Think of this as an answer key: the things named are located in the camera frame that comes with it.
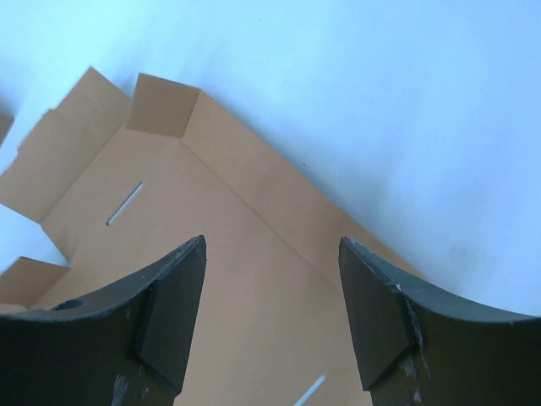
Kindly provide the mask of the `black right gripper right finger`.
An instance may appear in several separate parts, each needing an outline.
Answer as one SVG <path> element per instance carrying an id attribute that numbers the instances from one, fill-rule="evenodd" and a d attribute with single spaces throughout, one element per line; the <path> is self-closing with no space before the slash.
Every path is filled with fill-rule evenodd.
<path id="1" fill-rule="evenodd" d="M 338 261 L 360 381 L 373 404 L 539 404 L 538 317 L 449 293 L 349 237 Z"/>

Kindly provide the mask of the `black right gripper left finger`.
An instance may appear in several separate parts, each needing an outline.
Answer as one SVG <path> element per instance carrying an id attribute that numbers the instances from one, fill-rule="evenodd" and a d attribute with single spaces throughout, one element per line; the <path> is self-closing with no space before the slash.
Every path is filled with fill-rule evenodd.
<path id="1" fill-rule="evenodd" d="M 173 404 L 183 389 L 205 267 L 205 238 L 197 236 L 49 310 L 2 314 L 2 404 Z"/>

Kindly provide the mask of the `brown cardboard box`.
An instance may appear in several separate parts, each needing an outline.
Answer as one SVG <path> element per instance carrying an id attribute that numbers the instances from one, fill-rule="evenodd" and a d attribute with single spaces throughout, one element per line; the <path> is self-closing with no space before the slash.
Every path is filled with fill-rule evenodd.
<path id="1" fill-rule="evenodd" d="M 338 246 L 404 260 L 202 90 L 88 69 L 1 202 L 66 259 L 1 277 L 2 404 L 370 404 Z"/>

